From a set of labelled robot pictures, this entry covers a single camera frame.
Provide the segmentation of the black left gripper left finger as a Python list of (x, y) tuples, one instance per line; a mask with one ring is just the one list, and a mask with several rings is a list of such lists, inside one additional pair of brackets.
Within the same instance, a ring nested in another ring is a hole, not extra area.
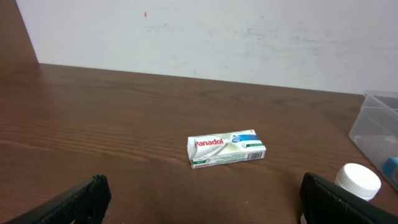
[(105, 175), (94, 175), (7, 224), (102, 223), (111, 191)]

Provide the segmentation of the blue Kool Fever box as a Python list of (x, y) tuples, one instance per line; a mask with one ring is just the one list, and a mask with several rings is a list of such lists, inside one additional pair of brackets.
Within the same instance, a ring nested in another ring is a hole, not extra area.
[(384, 175), (397, 187), (397, 158), (390, 157), (382, 166)]

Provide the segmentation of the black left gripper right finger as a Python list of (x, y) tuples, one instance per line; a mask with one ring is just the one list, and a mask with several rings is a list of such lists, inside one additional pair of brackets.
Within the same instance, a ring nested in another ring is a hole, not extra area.
[(313, 172), (303, 177), (300, 199), (307, 223), (397, 224), (397, 216)]

